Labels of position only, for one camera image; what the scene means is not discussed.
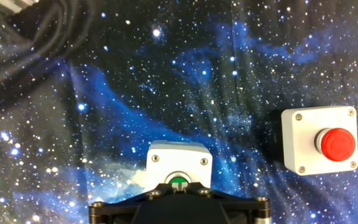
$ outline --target red button housing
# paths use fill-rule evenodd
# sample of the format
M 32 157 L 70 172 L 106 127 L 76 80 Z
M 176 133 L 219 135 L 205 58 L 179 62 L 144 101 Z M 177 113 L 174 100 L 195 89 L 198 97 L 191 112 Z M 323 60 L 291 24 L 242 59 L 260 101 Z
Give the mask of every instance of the red button housing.
M 353 135 L 343 128 L 331 129 L 321 138 L 321 152 L 332 161 L 345 161 L 352 156 L 355 148 Z

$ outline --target space-themed fabric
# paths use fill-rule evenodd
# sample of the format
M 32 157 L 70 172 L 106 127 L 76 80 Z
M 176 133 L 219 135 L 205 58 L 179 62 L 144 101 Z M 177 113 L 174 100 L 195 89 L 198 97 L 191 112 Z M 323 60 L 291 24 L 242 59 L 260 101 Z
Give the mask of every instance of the space-themed fabric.
M 87 223 L 141 194 L 154 140 L 213 155 L 211 188 L 273 223 L 358 223 L 358 168 L 297 176 L 280 113 L 349 105 L 358 1 L 40 0 L 0 14 L 0 223 Z

